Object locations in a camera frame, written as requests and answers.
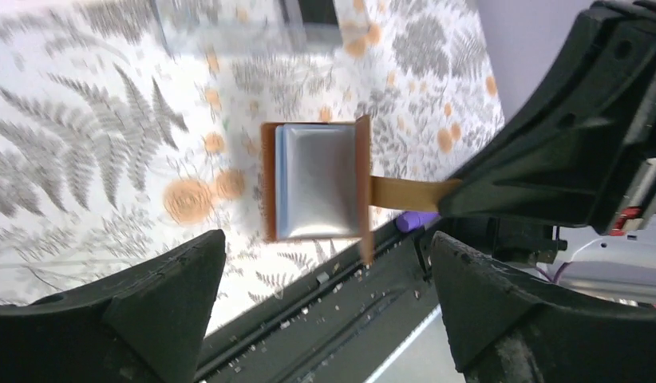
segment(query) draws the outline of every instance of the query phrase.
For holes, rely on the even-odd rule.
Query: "silver battery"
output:
[[[278,239],[358,237],[354,127],[285,124],[275,135]]]

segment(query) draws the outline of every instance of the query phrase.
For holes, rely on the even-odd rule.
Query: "red component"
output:
[[[613,237],[626,235],[626,232],[622,231],[626,221],[629,219],[640,218],[641,213],[642,209],[640,207],[627,207],[626,209],[622,210],[622,213],[619,214],[619,218],[617,218],[617,222],[615,222],[615,226],[612,228],[612,230],[610,230],[610,233],[608,234]]]

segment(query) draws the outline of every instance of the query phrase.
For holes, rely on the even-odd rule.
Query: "patterned tablecloth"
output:
[[[259,18],[256,1],[220,12]],[[417,180],[486,144],[503,117],[473,0],[354,7],[371,31],[334,57],[171,59],[145,0],[0,16],[0,304],[222,228],[213,331],[350,244],[261,244],[261,122],[368,113],[373,173]],[[373,225],[395,213],[373,209]]]

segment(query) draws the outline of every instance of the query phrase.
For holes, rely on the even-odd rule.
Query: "white surface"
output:
[[[530,98],[590,0],[476,0],[507,120]]]
[[[560,262],[610,262],[656,270],[656,215],[645,230],[623,236],[600,236],[590,227],[561,229],[568,248],[560,251]]]
[[[464,375],[455,370],[440,306],[394,350],[366,383],[423,381],[466,381]]]

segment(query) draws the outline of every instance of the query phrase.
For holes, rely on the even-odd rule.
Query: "purple object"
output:
[[[407,233],[418,227],[423,227],[425,224],[433,221],[436,217],[438,217],[437,213],[406,211],[396,218],[396,227],[398,227],[398,230]]]

